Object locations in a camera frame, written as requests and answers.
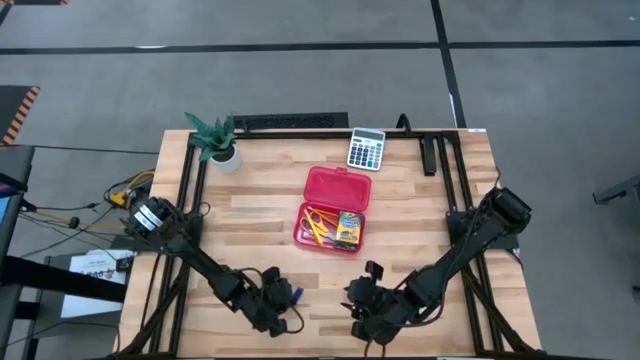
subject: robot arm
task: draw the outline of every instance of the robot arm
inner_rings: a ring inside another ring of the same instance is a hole
[[[446,284],[473,258],[497,238],[520,233],[529,223],[531,208],[509,189],[492,189],[480,206],[462,220],[467,231],[435,264],[411,272],[394,289],[376,285],[383,268],[368,261],[368,277],[352,280],[347,288],[356,320],[351,335],[386,345],[403,327],[426,324],[424,321],[440,306]]]
[[[287,323],[278,316],[294,305],[291,285],[271,267],[261,273],[262,286],[242,270],[218,264],[194,245],[191,233],[199,231],[202,215],[183,214],[165,199],[151,198],[123,223],[127,233],[154,251],[179,257],[200,273],[213,294],[231,311],[240,310],[253,327],[269,331],[271,337],[287,332]]]

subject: wooden table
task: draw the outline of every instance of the wooden table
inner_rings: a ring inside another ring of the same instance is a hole
[[[152,195],[176,201],[187,147],[187,130],[165,132]],[[476,204],[493,185],[495,164],[486,132],[460,130],[469,183]],[[417,140],[390,139],[380,172],[349,171],[370,176],[373,185],[365,241],[356,255],[309,251],[293,243],[292,232],[307,173],[314,165],[346,167],[348,140],[239,140],[240,169],[230,175],[207,166],[203,201],[211,205],[205,217],[201,247],[232,268],[278,266],[294,286],[305,289],[298,308],[306,321],[303,332],[270,338],[259,333],[240,313],[233,314],[212,294],[202,276],[192,271],[179,356],[362,356],[365,343],[351,337],[352,319],[340,306],[343,287],[364,275],[366,260],[385,267],[383,286],[393,287],[411,270],[435,262],[449,249],[444,214],[447,211],[442,172],[423,174]],[[448,149],[457,181],[453,151]],[[195,179],[194,161],[191,179]],[[191,181],[186,204],[191,204]],[[505,251],[486,252],[495,302],[522,338],[539,347],[522,270]],[[143,254],[134,264],[120,331],[128,344],[138,331],[155,254]],[[156,276],[150,309],[155,307],[161,276]],[[485,346],[490,334],[480,305]],[[168,313],[172,319],[172,310]],[[285,314],[289,326],[299,324]],[[167,349],[171,321],[163,327],[161,350]],[[373,345],[370,355],[379,354]],[[442,318],[422,327],[402,330],[387,346],[387,356],[473,354],[469,319],[460,276],[449,283]]]

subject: green plant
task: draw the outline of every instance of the green plant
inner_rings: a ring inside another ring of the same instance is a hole
[[[191,144],[202,149],[200,161],[208,160],[214,157],[217,161],[226,161],[233,156],[234,125],[233,116],[228,116],[223,122],[216,118],[213,126],[200,120],[197,116],[184,113],[187,120],[198,131],[197,134],[191,136],[189,140]]]

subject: table leg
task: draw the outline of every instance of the table leg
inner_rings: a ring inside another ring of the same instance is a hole
[[[127,286],[36,262],[7,256],[0,282],[60,291],[93,299],[124,302]]]

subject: potted plant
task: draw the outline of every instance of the potted plant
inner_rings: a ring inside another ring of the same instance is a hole
[[[202,149],[200,161],[211,160],[220,172],[232,173],[240,167],[240,156],[235,142],[233,117],[229,116],[223,122],[216,119],[214,126],[206,124],[197,116],[184,113],[187,119],[198,131],[189,140],[191,144]]]

